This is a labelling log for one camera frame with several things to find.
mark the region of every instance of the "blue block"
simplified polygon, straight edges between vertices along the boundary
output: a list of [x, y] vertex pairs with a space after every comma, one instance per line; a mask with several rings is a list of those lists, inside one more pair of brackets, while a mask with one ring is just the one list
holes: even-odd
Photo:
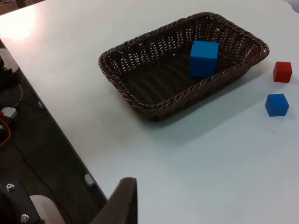
[[270, 94], [267, 97], [265, 107], [270, 117], [285, 116], [289, 104], [284, 94]]
[[208, 78], [215, 73], [219, 43], [194, 41], [189, 65], [189, 76]]

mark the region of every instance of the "red block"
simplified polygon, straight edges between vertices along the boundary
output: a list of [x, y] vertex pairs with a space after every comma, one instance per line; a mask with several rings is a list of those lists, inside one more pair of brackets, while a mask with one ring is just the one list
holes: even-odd
[[290, 62], [276, 62], [273, 71], [274, 82], [288, 83], [290, 82], [292, 73]]

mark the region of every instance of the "basket rim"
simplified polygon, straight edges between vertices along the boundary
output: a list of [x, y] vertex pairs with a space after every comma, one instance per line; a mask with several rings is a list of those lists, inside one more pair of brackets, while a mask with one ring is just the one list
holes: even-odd
[[[119, 51], [120, 49], [127, 49], [129, 46], [138, 44], [138, 42], [142, 41], [146, 41], [146, 39], [152, 39], [153, 35], [161, 35], [164, 32], [169, 32], [170, 30], [172, 30], [173, 28], [177, 28], [178, 25], [184, 25], [185, 23], [189, 22], [190, 20], [195, 20], [198, 17], [217, 17], [217, 20], [220, 22], [224, 22], [227, 23], [228, 26], [235, 28], [239, 31], [239, 33], [241, 35], [243, 35], [244, 38], [251, 38], [256, 40], [256, 44], [259, 46], [260, 49], [260, 53], [256, 54], [253, 57], [250, 57], [248, 59], [245, 59], [244, 61], [241, 61], [240, 63], [229, 67], [221, 72], [218, 72], [216, 74], [214, 74], [213, 76], [209, 77], [209, 78], [205, 78], [202, 81], [200, 81], [199, 83], [196, 83], [190, 87], [188, 87], [187, 89], [171, 96], [168, 99], [165, 99], [161, 102], [155, 103], [155, 104], [146, 104], [141, 102], [132, 92], [131, 90], [123, 83], [123, 81], [118, 78], [117, 74], [113, 71], [113, 69], [108, 65], [107, 63], [107, 57], [108, 55]], [[217, 79], [218, 77], [222, 76], [224, 73], [230, 73], [232, 70], [237, 70], [240, 69], [243, 66], [249, 66], [249, 68], [251, 66], [256, 65], [257, 63], [259, 63], [260, 61], [262, 61], [263, 59], [265, 59], [268, 54], [269, 54], [270, 50], [269, 47], [266, 43], [264, 43], [261, 39], [257, 38], [256, 36], [254, 36], [253, 34], [251, 34], [250, 32], [244, 30], [243, 28], [235, 25], [233, 22], [225, 19], [223, 16], [219, 15], [219, 14], [214, 14], [211, 12], [202, 12], [202, 13], [198, 13], [198, 14], [194, 14], [191, 16], [188, 16], [186, 18], [182, 18], [179, 19], [177, 21], [174, 21], [170, 24], [167, 24], [165, 26], [162, 26], [156, 30], [147, 32], [143, 35], [140, 35], [138, 37], [135, 37], [129, 41], [126, 41], [114, 48], [111, 48], [107, 51], [105, 51], [104, 53], [102, 53], [99, 57], [98, 60], [98, 65], [101, 68], [103, 74], [106, 76], [106, 78], [113, 84], [115, 85], [117, 83], [118, 87], [117, 90], [123, 95], [123, 97], [130, 102], [131, 106], [135, 109], [146, 109], [148, 110], [148, 113], [152, 113], [153, 111], [156, 110], [162, 110], [164, 108], [170, 107], [173, 104], [177, 103], [178, 101], [180, 101], [181, 99], [183, 99], [186, 95], [193, 93], [194, 91], [198, 90], [198, 88], [201, 88], [205, 85], [207, 85], [209, 82], [213, 81], [214, 79]]]

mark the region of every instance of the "screw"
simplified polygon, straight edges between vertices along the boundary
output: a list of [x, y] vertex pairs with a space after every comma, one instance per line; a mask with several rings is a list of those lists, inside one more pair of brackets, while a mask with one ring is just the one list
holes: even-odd
[[21, 222], [22, 223], [26, 223], [26, 222], [28, 222], [28, 220], [29, 220], [29, 215], [27, 215], [27, 214], [21, 215]]
[[9, 192], [13, 192], [14, 191], [14, 185], [12, 183], [9, 183], [8, 185], [6, 185], [6, 189]]

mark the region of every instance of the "wicker basket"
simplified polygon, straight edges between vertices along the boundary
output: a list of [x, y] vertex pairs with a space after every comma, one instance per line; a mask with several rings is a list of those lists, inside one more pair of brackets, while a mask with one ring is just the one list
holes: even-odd
[[[214, 76], [188, 76], [194, 40], [219, 42]], [[268, 54], [251, 33], [220, 15], [199, 13], [106, 51], [99, 66], [135, 110], [163, 120], [234, 82]]]

